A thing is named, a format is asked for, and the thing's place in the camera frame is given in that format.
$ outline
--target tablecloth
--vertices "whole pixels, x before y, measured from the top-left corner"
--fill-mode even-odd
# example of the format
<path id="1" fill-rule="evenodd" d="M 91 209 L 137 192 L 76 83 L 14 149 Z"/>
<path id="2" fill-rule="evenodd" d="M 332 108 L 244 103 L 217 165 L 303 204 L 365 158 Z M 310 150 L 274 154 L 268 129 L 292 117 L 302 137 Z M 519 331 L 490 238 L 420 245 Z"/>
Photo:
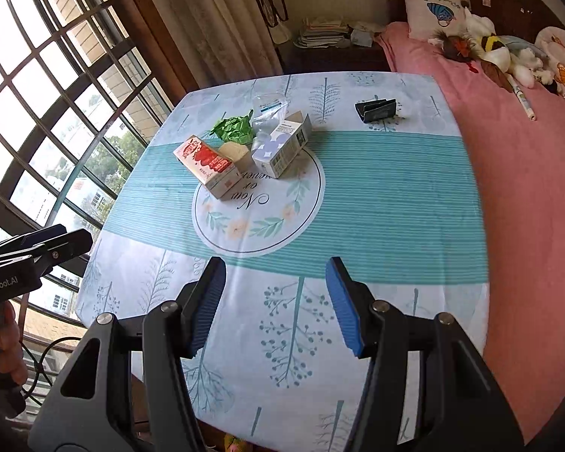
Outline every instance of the tablecloth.
<path id="1" fill-rule="evenodd" d="M 250 170 L 221 200 L 173 151 L 217 119 L 278 93 L 313 133 L 280 179 Z M 365 124 L 354 104 L 398 101 Z M 221 141 L 208 139 L 214 146 Z M 477 188 L 458 126 L 430 76 L 276 76 L 185 96 L 122 189 L 92 256 L 76 312 L 146 313 L 196 280 L 212 255 L 226 288 L 205 348 L 183 360 L 196 416 L 279 451 L 343 449 L 368 361 L 345 347 L 324 282 L 327 259 L 407 314 L 453 313 L 482 351 L 487 254 Z M 142 377 L 142 356 L 133 355 Z M 413 436 L 410 355 L 399 441 Z"/>

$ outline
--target blue butterfly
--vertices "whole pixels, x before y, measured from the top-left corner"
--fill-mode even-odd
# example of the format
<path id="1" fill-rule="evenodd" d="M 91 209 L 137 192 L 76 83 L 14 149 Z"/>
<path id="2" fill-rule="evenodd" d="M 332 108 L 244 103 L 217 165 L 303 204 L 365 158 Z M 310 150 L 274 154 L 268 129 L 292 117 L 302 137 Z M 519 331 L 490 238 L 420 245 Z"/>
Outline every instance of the blue butterfly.
<path id="1" fill-rule="evenodd" d="M 454 12 L 450 10 L 447 6 L 440 5 L 439 3 L 427 3 L 429 10 L 433 15 L 437 17 L 438 23 L 441 27 L 447 27 L 450 25 L 452 20 L 455 20 Z"/>

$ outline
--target white pillow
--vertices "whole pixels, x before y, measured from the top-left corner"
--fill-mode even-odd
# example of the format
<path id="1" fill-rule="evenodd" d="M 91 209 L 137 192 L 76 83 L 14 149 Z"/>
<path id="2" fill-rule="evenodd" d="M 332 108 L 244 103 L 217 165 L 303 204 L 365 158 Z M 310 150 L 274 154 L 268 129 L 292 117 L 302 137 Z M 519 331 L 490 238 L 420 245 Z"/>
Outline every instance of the white pillow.
<path id="1" fill-rule="evenodd" d="M 426 41 L 435 31 L 457 35 L 465 31 L 462 1 L 468 0 L 405 0 L 410 38 Z"/>

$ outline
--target green plastic wrapper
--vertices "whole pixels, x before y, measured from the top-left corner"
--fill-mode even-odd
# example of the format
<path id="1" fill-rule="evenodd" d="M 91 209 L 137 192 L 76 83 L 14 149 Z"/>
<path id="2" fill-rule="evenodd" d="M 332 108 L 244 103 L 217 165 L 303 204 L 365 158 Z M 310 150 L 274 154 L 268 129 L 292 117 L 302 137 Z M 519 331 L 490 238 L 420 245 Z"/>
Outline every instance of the green plastic wrapper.
<path id="1" fill-rule="evenodd" d="M 209 131 L 209 135 L 215 134 L 224 142 L 233 141 L 238 144 L 249 144 L 255 137 L 255 132 L 249 123 L 252 116 L 253 110 L 244 117 L 220 119 Z"/>

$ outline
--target red and white box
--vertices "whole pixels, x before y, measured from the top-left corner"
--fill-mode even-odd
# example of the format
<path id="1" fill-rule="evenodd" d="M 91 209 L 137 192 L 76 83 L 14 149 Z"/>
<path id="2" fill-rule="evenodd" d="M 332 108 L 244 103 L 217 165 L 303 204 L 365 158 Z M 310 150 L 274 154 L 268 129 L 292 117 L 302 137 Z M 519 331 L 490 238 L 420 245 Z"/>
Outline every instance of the red and white box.
<path id="1" fill-rule="evenodd" d="M 173 153 L 216 199 L 241 180 L 231 160 L 218 154 L 196 136 L 189 137 Z"/>

